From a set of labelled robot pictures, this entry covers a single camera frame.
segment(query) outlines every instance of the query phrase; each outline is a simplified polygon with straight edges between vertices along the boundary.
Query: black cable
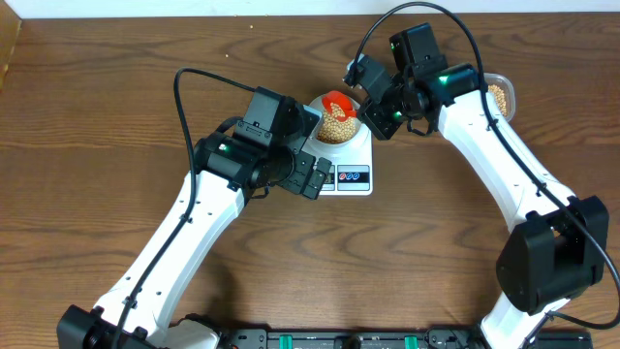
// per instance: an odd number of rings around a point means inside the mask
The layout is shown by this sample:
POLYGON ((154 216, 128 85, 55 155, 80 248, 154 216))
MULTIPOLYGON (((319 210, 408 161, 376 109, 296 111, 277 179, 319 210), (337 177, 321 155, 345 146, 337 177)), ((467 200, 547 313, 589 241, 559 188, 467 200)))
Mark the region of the black cable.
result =
POLYGON ((173 86, 174 101, 176 102, 176 110, 178 111, 178 118, 179 118, 179 121, 181 122, 181 128, 183 129, 183 137, 185 138, 185 146, 187 147, 187 157, 189 159, 189 165, 190 165, 190 183, 191 183, 190 201, 187 205, 187 208, 185 209, 185 213, 181 215, 178 224, 176 225, 172 233, 170 233, 170 236, 166 239, 166 241, 164 242, 162 247, 159 249, 159 251, 157 251, 157 254, 155 255, 155 257, 153 257, 151 262, 148 264, 148 266, 142 273, 141 277, 136 283, 136 286, 134 286, 134 289, 132 290, 131 294, 125 300, 126 301, 125 306, 123 307, 123 311, 120 315, 120 318, 118 319, 118 324, 116 325, 116 331, 114 332, 114 337, 111 343, 111 348, 113 349, 120 348, 120 335, 123 333, 123 328, 125 327, 125 322, 127 321, 127 316, 129 315, 129 311, 131 310, 134 302, 136 301, 136 297, 138 296, 138 293, 140 292, 140 289, 142 288, 144 281, 146 281, 146 278, 148 277, 148 275, 153 271, 153 269, 155 269, 155 266, 157 265, 159 260, 162 258, 164 253, 166 253, 166 250, 168 249, 168 247, 170 247, 170 245, 174 241, 174 238, 176 238, 178 233, 183 228, 183 225, 185 225, 185 222, 187 222, 188 219, 190 218, 190 215, 192 214, 192 209, 194 209, 194 204, 196 202, 197 193, 196 193, 196 169, 194 167, 194 147, 192 146, 192 138, 190 137, 190 130, 189 130, 189 127, 187 126, 187 120, 185 119, 185 112, 183 111, 183 105, 181 104, 181 94, 179 92, 179 82, 181 79, 181 75, 185 72, 194 73, 194 74, 202 75, 205 77, 217 79, 219 81, 223 81, 233 86, 242 88, 246 91, 254 92, 254 88, 250 86, 247 86, 242 83, 233 81, 231 79, 226 79, 226 78, 223 78, 218 75, 208 73, 202 70, 198 70, 194 68, 181 68, 176 72, 176 76, 174 77, 174 86, 173 86))
MULTIPOLYGON (((457 15, 453 14, 452 12, 448 11, 447 9, 445 9, 445 8, 439 6, 439 5, 435 5, 435 4, 427 3, 427 2, 422 2, 422 1, 415 1, 415 2, 405 3, 405 4, 399 5, 399 6, 395 7, 395 8, 393 8, 393 9, 389 10, 385 15, 381 16, 375 22, 375 24, 372 25, 372 27, 370 27, 370 29, 368 30, 368 32, 366 33, 366 35, 362 39, 361 44, 359 45, 359 48, 357 49, 356 58, 354 59, 353 64, 351 65, 351 69, 349 70, 349 73, 348 73, 348 75, 351 76, 351 78, 352 78, 351 81, 355 81, 355 77, 356 77, 356 73, 357 73, 357 62, 359 60, 359 56, 361 55, 361 51, 363 50, 364 46, 366 45, 366 42, 370 38, 370 35, 372 34, 372 32, 379 26, 379 24, 381 24, 389 16, 393 15, 394 13, 396 13, 396 12, 402 10, 402 9, 405 9, 405 8, 408 8, 408 7, 413 7, 413 6, 428 7, 428 8, 440 11, 440 12, 444 13, 446 16, 450 17, 463 30, 463 32, 467 36, 467 39, 469 40, 470 45, 472 46, 472 50, 474 51, 474 55, 476 56, 476 64, 478 65, 478 75, 479 75, 479 80, 480 80, 480 97, 481 97, 481 101, 482 101, 482 108, 484 109, 484 114, 486 115, 486 119, 488 121, 489 127, 493 130, 493 132, 495 133, 495 136, 497 136, 497 139, 504 146, 504 149, 508 152, 508 154, 514 160, 514 162, 532 180, 532 182, 536 185, 538 190, 541 193, 543 193, 551 202, 553 202, 556 206, 558 206, 560 208, 560 210, 564 214, 566 214, 566 216, 574 223, 574 225, 579 229, 579 231, 594 245, 594 247, 599 252, 601 257, 603 257, 605 265, 609 268, 609 273, 611 273, 611 277, 613 278, 613 282, 616 285, 616 291, 618 292, 618 299, 620 300, 620 275, 618 275, 618 269, 613 264, 613 261, 611 260, 609 255, 599 245, 599 243, 594 239, 594 237, 592 237, 590 232, 588 232, 587 228, 581 223, 581 221, 577 217, 575 217, 574 214, 560 200, 558 200, 558 198, 556 198, 546 188, 546 184, 545 183, 541 182, 532 173, 532 171, 527 167, 527 165, 523 162, 523 160, 521 160, 521 158, 519 158, 519 156, 516 154, 514 149, 512 149, 512 147, 508 143, 508 141, 506 141, 506 138, 504 138, 504 135, 502 135, 502 133, 500 132, 500 129, 497 126, 496 120, 493 118, 493 116, 491 116, 491 112, 489 111, 488 103, 486 101, 487 85, 486 85, 486 82, 484 80, 484 69, 482 67, 481 53, 478 50, 478 45, 476 44, 476 40, 474 39, 474 36, 469 31, 469 29, 467 28, 465 23, 463 23, 463 21, 461 21, 461 19, 457 15)), ((594 323, 591 323, 591 322, 579 320, 579 319, 574 318, 573 316, 569 316, 569 315, 566 315, 566 314, 563 314, 563 313, 560 313, 560 312, 557 312, 557 311, 548 311, 547 315, 558 317, 560 319, 564 319, 564 320, 570 321, 570 322, 572 322, 574 324, 577 324, 579 326, 583 326, 585 328, 590 328, 590 329, 594 329, 594 330, 609 330, 609 329, 617 326, 620 323, 620 302, 618 303, 618 310, 616 312, 615 318, 613 320, 611 320, 610 322, 605 323, 605 324, 594 324, 594 323)))

